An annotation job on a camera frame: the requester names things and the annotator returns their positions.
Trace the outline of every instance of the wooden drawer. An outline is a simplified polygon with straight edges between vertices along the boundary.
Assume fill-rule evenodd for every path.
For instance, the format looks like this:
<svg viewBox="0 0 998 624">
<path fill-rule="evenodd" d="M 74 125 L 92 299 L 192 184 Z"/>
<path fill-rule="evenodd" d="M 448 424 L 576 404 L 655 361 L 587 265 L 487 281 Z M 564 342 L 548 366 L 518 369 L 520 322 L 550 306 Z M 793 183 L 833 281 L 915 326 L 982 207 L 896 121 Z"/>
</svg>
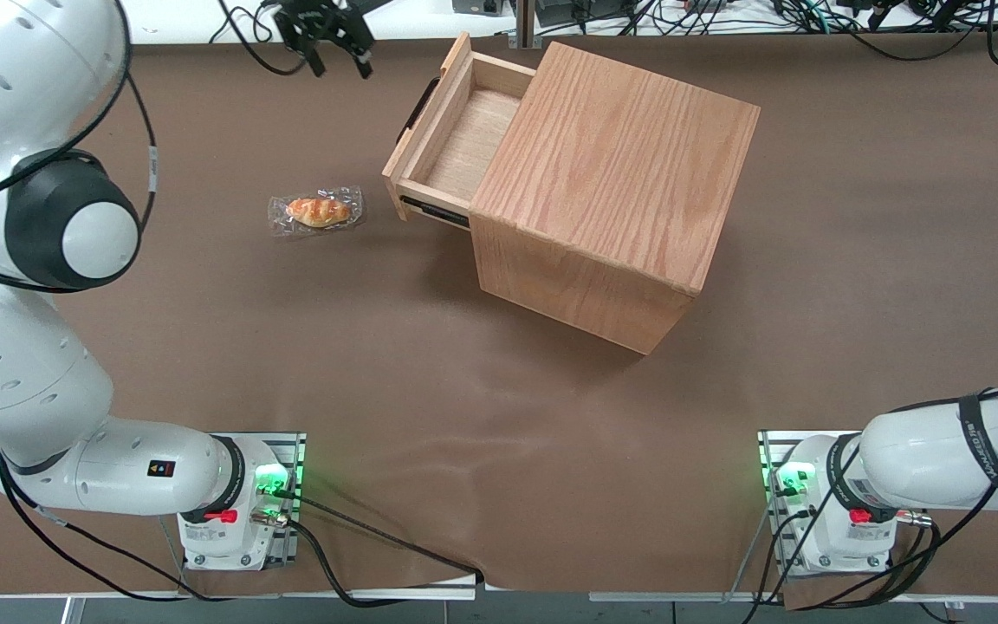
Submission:
<svg viewBox="0 0 998 624">
<path fill-rule="evenodd" d="M 384 175 L 467 229 L 480 288 L 649 353 L 703 289 L 760 109 L 551 43 L 452 47 Z"/>
<path fill-rule="evenodd" d="M 472 52 L 468 36 L 459 36 L 384 167 L 400 218 L 426 214 L 468 229 L 472 195 L 534 73 Z"/>
</svg>

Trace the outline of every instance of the black drawer handle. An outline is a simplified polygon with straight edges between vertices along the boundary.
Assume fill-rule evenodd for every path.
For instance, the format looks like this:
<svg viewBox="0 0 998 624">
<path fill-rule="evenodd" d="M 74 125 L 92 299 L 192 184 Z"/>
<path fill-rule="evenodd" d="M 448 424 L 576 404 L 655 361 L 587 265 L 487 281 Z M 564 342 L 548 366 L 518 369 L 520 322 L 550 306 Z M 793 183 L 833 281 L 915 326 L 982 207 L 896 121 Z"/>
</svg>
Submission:
<svg viewBox="0 0 998 624">
<path fill-rule="evenodd" d="M 399 131 L 399 136 L 395 139 L 395 145 L 399 145 L 399 140 L 403 139 L 403 135 L 407 133 L 408 127 L 415 127 L 415 122 L 418 121 L 418 116 L 423 113 L 424 107 L 426 107 L 426 102 L 429 101 L 429 96 L 433 95 L 433 90 L 437 88 L 437 83 L 441 82 L 440 78 L 435 78 L 431 80 L 431 83 L 427 84 L 426 90 L 423 91 L 423 96 L 415 104 L 415 110 L 411 111 L 411 117 L 407 118 L 407 123 L 403 126 L 403 130 Z"/>
<path fill-rule="evenodd" d="M 431 217 L 440 218 L 441 221 L 448 221 L 449 224 L 460 225 L 461 228 L 468 229 L 468 218 L 463 214 L 440 208 L 440 206 L 432 205 L 431 203 L 418 201 L 415 198 L 408 198 L 405 195 L 400 195 L 399 200 L 403 201 L 405 205 L 415 206 L 415 208 L 429 214 Z"/>
</svg>

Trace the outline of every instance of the plastic bag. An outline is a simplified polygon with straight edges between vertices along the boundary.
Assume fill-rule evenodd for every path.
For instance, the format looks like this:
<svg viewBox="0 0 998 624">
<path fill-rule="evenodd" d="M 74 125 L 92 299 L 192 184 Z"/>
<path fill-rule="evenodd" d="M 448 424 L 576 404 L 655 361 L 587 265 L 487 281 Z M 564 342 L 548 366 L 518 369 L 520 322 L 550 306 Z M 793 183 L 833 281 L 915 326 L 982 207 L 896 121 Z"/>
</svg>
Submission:
<svg viewBox="0 0 998 624">
<path fill-rule="evenodd" d="M 337 224 L 314 228 L 303 224 L 288 213 L 288 206 L 296 200 L 333 200 L 341 202 L 348 210 L 348 217 Z M 338 189 L 320 189 L 314 193 L 290 195 L 286 198 L 271 198 L 269 201 L 269 228 L 273 237 L 319 237 L 341 230 L 351 230 L 365 220 L 364 195 L 359 186 L 342 186 Z"/>
</svg>

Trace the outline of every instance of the red button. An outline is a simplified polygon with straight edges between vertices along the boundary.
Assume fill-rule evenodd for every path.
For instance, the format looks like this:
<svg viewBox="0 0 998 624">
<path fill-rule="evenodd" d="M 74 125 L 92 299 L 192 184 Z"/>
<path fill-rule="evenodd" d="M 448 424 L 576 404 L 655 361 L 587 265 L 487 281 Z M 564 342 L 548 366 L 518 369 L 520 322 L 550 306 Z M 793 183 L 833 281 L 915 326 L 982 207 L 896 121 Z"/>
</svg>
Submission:
<svg viewBox="0 0 998 624">
<path fill-rule="evenodd" d="M 872 521 L 872 514 L 868 510 L 849 510 L 849 522 L 854 524 L 865 524 Z"/>
<path fill-rule="evenodd" d="M 224 512 L 218 513 L 204 513 L 203 517 L 205 517 L 206 520 L 214 520 L 214 518 L 217 518 L 217 520 L 221 520 L 223 524 L 233 524 L 234 522 L 237 522 L 237 510 L 225 510 Z"/>
</svg>

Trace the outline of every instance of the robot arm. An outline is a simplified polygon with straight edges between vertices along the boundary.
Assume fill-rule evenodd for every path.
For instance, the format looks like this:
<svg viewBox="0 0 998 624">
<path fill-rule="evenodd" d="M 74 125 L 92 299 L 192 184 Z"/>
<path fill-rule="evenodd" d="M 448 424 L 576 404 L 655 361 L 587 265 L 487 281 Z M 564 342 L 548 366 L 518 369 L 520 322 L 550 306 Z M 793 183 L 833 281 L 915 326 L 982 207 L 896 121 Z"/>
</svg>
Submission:
<svg viewBox="0 0 998 624">
<path fill-rule="evenodd" d="M 108 0 L 0 0 L 0 181 L 63 145 L 119 73 L 126 41 L 124 12 Z M 139 231 L 99 161 L 68 151 L 0 192 L 0 282 L 106 284 L 132 263 Z M 264 492 L 288 482 L 272 451 L 258 439 L 116 419 L 112 394 L 51 297 L 0 283 L 8 481 L 56 509 L 178 513 L 195 568 L 261 568 L 272 529 L 250 519 L 278 509 Z"/>
<path fill-rule="evenodd" d="M 899 408 L 865 430 L 803 439 L 773 474 L 799 544 L 791 574 L 879 572 L 911 510 L 998 510 L 998 387 Z"/>
<path fill-rule="evenodd" d="M 857 469 L 846 481 L 891 507 L 971 509 L 990 482 L 998 485 L 998 388 L 975 399 L 986 442 L 974 423 L 962 422 L 958 402 L 882 414 L 860 436 Z M 985 509 L 998 510 L 998 490 Z"/>
</svg>

